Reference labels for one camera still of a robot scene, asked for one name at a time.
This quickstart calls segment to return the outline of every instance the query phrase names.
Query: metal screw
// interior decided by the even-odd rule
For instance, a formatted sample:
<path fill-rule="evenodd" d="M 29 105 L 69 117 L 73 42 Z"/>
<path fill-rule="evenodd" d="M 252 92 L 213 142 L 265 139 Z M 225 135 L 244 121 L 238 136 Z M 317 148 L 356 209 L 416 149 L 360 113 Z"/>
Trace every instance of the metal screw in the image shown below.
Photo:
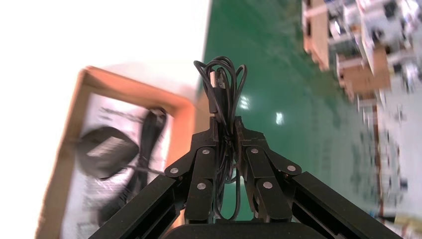
<path fill-rule="evenodd" d="M 287 169 L 288 169 L 289 171 L 295 171 L 295 170 L 296 170 L 296 167 L 295 167 L 295 166 L 290 165 L 290 166 L 288 166 L 288 167 L 287 167 Z"/>
<path fill-rule="evenodd" d="M 179 172 L 179 169 L 178 168 L 172 168 L 172 169 L 170 169 L 170 172 L 171 173 L 177 173 L 177 172 Z"/>
<path fill-rule="evenodd" d="M 205 185 L 205 183 L 198 183 L 197 188 L 199 190 L 205 189 L 207 186 Z"/>
<path fill-rule="evenodd" d="M 264 188 L 268 188 L 268 189 L 270 189 L 270 188 L 272 188 L 273 187 L 273 185 L 270 183 L 270 182 L 265 182 L 264 183 Z"/>

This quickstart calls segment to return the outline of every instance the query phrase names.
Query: white paper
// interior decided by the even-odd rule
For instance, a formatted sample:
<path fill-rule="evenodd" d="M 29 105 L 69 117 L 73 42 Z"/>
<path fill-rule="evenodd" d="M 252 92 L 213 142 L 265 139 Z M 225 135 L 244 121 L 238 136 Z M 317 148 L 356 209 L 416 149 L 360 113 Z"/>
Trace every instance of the white paper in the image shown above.
<path fill-rule="evenodd" d="M 141 122 L 148 109 L 126 102 L 92 94 L 90 96 L 81 136 L 89 131 L 111 126 L 125 133 L 139 145 Z M 149 167 L 164 171 L 170 144 L 173 117 L 167 116 L 166 126 L 152 152 Z M 97 209 L 112 199 L 126 185 L 132 169 L 123 169 L 107 180 L 85 175 L 76 160 L 62 222 L 62 239 L 86 239 L 98 228 Z M 148 183 L 157 175 L 148 173 Z"/>

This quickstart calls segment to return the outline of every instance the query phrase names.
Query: green epoxy floor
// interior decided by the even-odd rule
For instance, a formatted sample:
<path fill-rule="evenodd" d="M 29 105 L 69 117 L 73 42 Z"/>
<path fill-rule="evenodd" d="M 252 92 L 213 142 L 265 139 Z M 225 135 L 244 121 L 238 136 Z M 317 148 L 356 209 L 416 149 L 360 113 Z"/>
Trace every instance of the green epoxy floor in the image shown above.
<path fill-rule="evenodd" d="M 362 137 L 369 130 L 333 73 L 321 73 L 304 52 L 301 2 L 214 0 L 205 62 L 220 55 L 248 67 L 245 103 L 237 108 L 245 127 L 263 132 L 275 152 L 353 203 L 370 208 L 351 183 L 353 161 L 366 150 Z M 252 213 L 242 193 L 238 219 L 247 220 Z M 230 185 L 223 215 L 229 217 L 233 209 L 234 185 Z"/>

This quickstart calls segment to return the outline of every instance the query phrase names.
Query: black cable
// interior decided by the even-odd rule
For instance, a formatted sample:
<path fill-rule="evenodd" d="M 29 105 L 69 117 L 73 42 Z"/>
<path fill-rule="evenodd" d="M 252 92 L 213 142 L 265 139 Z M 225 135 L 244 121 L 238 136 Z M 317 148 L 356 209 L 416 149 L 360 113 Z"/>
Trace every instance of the black cable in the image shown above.
<path fill-rule="evenodd" d="M 161 132 L 167 121 L 167 113 L 163 108 L 152 109 L 146 115 L 139 134 L 140 146 L 139 157 L 135 166 L 126 165 L 124 167 L 133 168 L 134 172 L 126 186 L 119 192 L 116 197 L 102 206 L 98 211 L 98 223 L 102 226 L 114 214 L 116 214 L 128 201 L 137 195 L 148 181 L 148 172 L 163 174 L 163 172 L 150 169 L 149 162 L 152 151 L 158 141 Z"/>
<path fill-rule="evenodd" d="M 226 183 L 236 183 L 236 206 L 233 215 L 228 220 L 235 220 L 240 211 L 240 172 L 238 168 L 238 159 L 241 152 L 234 150 L 234 117 L 236 115 L 237 102 L 240 93 L 245 84 L 247 76 L 247 68 L 241 65 L 237 70 L 234 68 L 233 62 L 224 56 L 212 59 L 208 64 L 194 61 L 199 74 L 203 79 L 203 86 L 208 97 L 210 105 L 215 106 L 218 124 L 221 126 L 219 135 L 220 145 L 218 146 L 217 169 L 215 172 L 214 183 L 214 214 L 224 219 L 221 215 L 222 199 L 224 194 L 224 185 Z M 216 78 L 221 81 L 216 84 L 215 88 L 211 85 L 211 73 L 216 73 Z M 239 86 L 237 85 L 237 77 L 242 73 Z M 233 171 L 236 169 L 236 176 L 233 178 Z"/>

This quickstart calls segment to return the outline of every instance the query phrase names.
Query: cardboard box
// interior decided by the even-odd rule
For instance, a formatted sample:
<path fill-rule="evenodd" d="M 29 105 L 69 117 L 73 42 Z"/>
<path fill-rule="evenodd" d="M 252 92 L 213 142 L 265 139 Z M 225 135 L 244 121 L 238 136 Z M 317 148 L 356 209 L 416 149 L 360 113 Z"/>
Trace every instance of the cardboard box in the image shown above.
<path fill-rule="evenodd" d="M 55 169 L 44 198 L 37 238 L 60 238 L 62 219 L 75 162 L 74 146 L 80 137 L 90 93 L 146 108 L 161 106 L 171 114 L 174 121 L 167 165 L 189 151 L 194 131 L 198 132 L 209 128 L 208 112 L 201 110 L 196 114 L 195 106 L 186 98 L 96 67 L 88 67 L 82 70 L 69 108 L 62 141 L 57 151 Z M 204 94 L 200 100 L 201 105 L 208 109 L 208 100 L 203 98 Z M 196 130 L 195 120 L 200 122 Z"/>

